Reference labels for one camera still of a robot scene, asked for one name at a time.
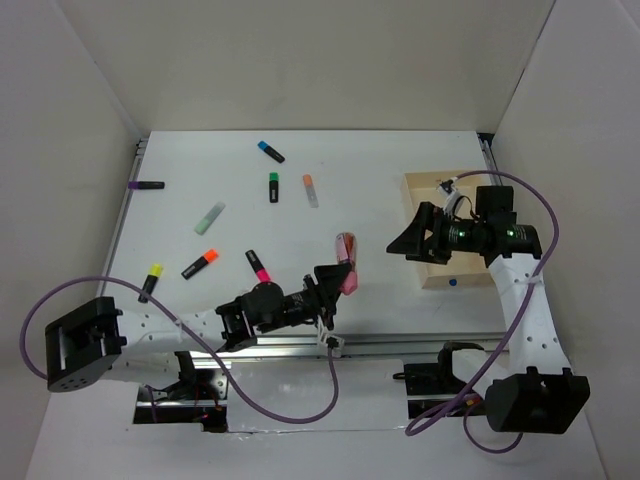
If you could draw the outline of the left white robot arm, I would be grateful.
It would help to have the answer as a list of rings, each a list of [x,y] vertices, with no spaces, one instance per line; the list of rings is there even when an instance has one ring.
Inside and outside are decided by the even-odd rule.
[[[53,393],[86,388],[106,373],[143,383],[163,372],[161,385],[176,399],[196,390],[196,372],[182,364],[132,367],[130,361],[175,352],[236,353],[257,345],[264,334],[311,325],[320,352],[340,356],[342,338],[334,335],[336,304],[351,272],[348,263],[321,265],[303,279],[301,291],[285,294],[273,282],[261,282],[248,293],[213,310],[174,315],[123,311],[109,296],[92,299],[50,323],[45,329],[47,387]]]

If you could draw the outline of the pastel green highlighter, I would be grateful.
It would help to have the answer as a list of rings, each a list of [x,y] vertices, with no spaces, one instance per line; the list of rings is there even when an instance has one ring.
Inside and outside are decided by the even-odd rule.
[[[225,209],[226,204],[224,202],[217,202],[196,224],[194,232],[198,235],[204,235],[206,231],[211,227],[215,220],[219,217],[222,211]]]

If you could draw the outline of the pastel orange cap highlighter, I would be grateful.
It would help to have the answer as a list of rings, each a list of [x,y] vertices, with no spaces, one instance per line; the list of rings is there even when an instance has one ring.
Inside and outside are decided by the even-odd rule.
[[[309,202],[309,205],[312,208],[318,208],[319,207],[319,202],[318,202],[318,198],[317,198],[317,194],[315,191],[315,187],[313,184],[313,180],[312,177],[309,174],[305,174],[303,177],[303,185],[305,187],[305,191],[306,191],[306,195],[307,195],[307,199]]]

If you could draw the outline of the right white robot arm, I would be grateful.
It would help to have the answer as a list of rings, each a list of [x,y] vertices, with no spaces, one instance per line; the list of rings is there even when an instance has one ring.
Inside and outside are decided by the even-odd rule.
[[[497,288],[505,324],[509,365],[501,367],[475,344],[446,343],[436,379],[448,392],[465,385],[485,405],[492,430],[563,434],[590,396],[586,377],[573,373],[557,338],[546,296],[537,231],[518,223],[510,187],[476,190],[473,217],[448,207],[419,204],[407,227],[387,248],[409,261],[445,265],[457,252],[485,262]]]

